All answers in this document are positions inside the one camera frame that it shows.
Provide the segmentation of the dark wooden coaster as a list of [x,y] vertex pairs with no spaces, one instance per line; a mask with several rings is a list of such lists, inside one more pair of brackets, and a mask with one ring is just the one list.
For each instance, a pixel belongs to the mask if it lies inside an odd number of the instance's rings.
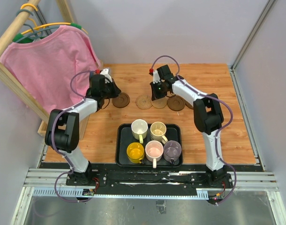
[[186,106],[189,108],[189,109],[192,109],[193,110],[193,106],[189,103],[189,102],[185,102]]
[[185,101],[180,96],[173,96],[167,100],[167,105],[173,111],[181,111],[185,107]]
[[121,92],[118,97],[112,99],[112,103],[116,108],[124,108],[129,105],[130,97],[128,94]]

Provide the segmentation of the cream cartoon cup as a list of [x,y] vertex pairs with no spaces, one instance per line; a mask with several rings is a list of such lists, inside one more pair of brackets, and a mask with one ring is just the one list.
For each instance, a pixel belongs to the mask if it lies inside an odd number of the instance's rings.
[[159,141],[162,144],[166,144],[168,142],[168,139],[165,136],[166,132],[166,125],[162,122],[154,122],[150,126],[150,137],[153,141]]

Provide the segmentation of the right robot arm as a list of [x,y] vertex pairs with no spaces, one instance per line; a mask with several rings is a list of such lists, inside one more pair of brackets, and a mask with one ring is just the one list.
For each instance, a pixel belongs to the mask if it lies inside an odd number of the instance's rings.
[[158,100],[168,92],[176,94],[193,106],[194,124],[202,133],[206,150],[205,182],[209,187],[222,184],[227,171],[222,157],[220,129],[224,121],[220,103],[215,94],[197,90],[180,76],[174,76],[168,65],[149,69],[152,100]]

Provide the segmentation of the purple cup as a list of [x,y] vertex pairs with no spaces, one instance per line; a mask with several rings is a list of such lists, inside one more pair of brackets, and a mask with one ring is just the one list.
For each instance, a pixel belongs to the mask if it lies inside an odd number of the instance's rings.
[[179,159],[182,153],[181,144],[177,141],[167,141],[163,148],[163,157],[171,165],[174,165],[175,162]]

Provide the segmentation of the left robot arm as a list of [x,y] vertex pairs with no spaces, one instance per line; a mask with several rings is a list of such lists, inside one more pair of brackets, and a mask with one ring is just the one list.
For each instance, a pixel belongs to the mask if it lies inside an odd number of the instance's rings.
[[80,122],[101,110],[106,99],[116,98],[121,93],[108,69],[88,73],[89,88],[85,95],[78,94],[81,101],[63,110],[53,109],[45,133],[45,144],[66,160],[69,176],[84,186],[93,181],[93,172],[79,147]]

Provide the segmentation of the woven rattan coaster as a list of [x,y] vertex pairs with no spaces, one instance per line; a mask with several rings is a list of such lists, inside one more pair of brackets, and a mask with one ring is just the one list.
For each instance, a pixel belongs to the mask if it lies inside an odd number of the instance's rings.
[[151,97],[149,95],[140,95],[136,98],[136,106],[139,109],[146,110],[152,107]]
[[161,98],[161,99],[157,99],[151,102],[152,106],[157,108],[157,109],[162,109],[167,105],[167,98]]

